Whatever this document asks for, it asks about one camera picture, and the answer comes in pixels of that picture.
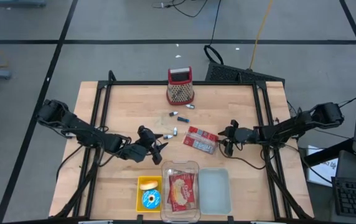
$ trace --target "wooden table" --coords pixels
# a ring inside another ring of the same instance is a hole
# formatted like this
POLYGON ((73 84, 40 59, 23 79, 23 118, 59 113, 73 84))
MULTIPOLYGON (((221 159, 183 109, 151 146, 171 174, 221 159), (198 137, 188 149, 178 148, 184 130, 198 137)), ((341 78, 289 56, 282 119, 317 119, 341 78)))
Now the wooden table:
MULTIPOLYGON (((82 82, 74 113, 82 120, 90 122, 97 82, 82 82)), ((280 121, 289 118, 286 96, 281 82, 267 82, 273 119, 280 121)), ((166 86, 154 85, 116 85, 111 88, 106 125, 109 132, 138 138, 136 131, 140 125, 150 128, 155 133, 172 134, 178 128, 178 136, 161 140, 168 141, 168 146, 161 155, 165 161, 193 160, 203 167, 224 167, 229 172, 232 195, 232 212, 235 221, 273 220, 271 199, 265 170, 255 170, 236 159, 224 158, 220 151, 213 155, 183 145, 182 140, 189 126, 217 134, 230 124, 231 119, 239 122, 240 127, 253 128, 258 125, 255 102, 251 86, 204 86, 195 85, 194 110, 185 106, 172 106, 166 100, 166 86), (177 121, 169 117, 171 111, 178 111, 179 116, 189 118, 190 123, 177 121)), ((260 93, 264 121, 265 106, 260 93)), ((100 120, 100 102, 97 121, 100 120)), ((291 146, 297 147, 290 140, 291 146)), ((64 157, 78 147, 75 139, 67 141, 64 157)), ((261 167, 265 163, 260 158, 261 146, 245 145, 243 151, 234 150, 233 156, 242 157, 261 167)), ((77 188, 84 150, 76 154, 62 168, 55 188, 50 215, 55 215, 66 204, 77 188)), ((313 216, 306 180, 302 171, 299 153, 289 147, 282 148, 281 160, 288 190, 306 213, 313 216)), ((140 175, 161 175, 161 165, 155 166, 151 157, 143 162, 112 159, 106 166, 99 168, 93 199, 91 219, 135 220, 137 178, 140 175)), ((280 215, 284 216, 281 194, 276 187, 280 215)), ((83 194, 82 203, 87 199, 83 194)), ((160 220, 159 213, 144 213, 144 220, 160 220)), ((226 215, 202 215, 200 220, 227 220, 226 215)))

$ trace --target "yellow tray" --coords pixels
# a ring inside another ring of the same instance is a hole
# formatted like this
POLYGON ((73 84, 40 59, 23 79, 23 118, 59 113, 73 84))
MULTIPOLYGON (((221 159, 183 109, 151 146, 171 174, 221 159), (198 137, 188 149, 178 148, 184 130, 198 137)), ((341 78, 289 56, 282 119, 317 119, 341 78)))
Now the yellow tray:
POLYGON ((148 181, 148 180, 156 180, 158 185, 156 187, 156 190, 161 193, 162 189, 162 183, 161 183, 161 176, 139 176, 138 177, 138 186, 136 188, 136 212, 140 213, 156 213, 161 211, 161 202, 160 205, 157 206, 155 209, 148 209, 145 208, 142 204, 142 195, 143 195, 143 190, 139 189, 139 185, 141 185, 143 182, 148 181))

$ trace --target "white paper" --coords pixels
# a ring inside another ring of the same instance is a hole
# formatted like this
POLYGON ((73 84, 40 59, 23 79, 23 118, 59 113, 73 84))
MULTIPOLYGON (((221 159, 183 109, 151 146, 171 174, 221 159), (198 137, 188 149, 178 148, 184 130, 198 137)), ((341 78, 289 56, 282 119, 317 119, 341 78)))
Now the white paper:
MULTIPOLYGON (((307 150, 307 155, 311 155, 313 153, 323 150, 323 149, 317 149, 317 147, 314 146, 308 146, 308 148, 310 149, 307 150)), ((332 159, 331 161, 323 162, 321 164, 313 166, 312 169, 316 171, 318 174, 320 174, 321 176, 323 176, 324 178, 326 178, 327 180, 331 180, 332 177, 335 177, 338 161, 339 159, 332 159)), ((326 182, 318 175, 316 175, 312 170, 310 170, 310 168, 307 168, 307 172, 308 172, 308 179, 307 179, 308 181, 315 184, 325 185, 328 187, 332 186, 332 184, 326 182)))

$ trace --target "blue donut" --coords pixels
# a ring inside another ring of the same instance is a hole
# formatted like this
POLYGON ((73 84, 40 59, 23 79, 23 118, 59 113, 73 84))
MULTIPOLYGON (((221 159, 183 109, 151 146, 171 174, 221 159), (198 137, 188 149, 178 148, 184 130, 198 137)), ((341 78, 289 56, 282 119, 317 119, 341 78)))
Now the blue donut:
POLYGON ((157 190, 147 190, 143 193, 142 204, 143 206, 145 206, 145 208, 155 209, 157 206, 160 205, 160 202, 161 196, 157 190))

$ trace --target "clear plastic lid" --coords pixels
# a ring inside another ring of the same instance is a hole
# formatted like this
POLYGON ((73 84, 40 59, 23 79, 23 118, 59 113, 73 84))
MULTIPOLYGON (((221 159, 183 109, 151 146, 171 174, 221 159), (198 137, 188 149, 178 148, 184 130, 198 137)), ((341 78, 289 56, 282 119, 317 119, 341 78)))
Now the clear plastic lid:
POLYGON ((161 170, 161 219, 168 223, 197 222, 200 219, 199 165, 194 161, 167 161, 161 170))

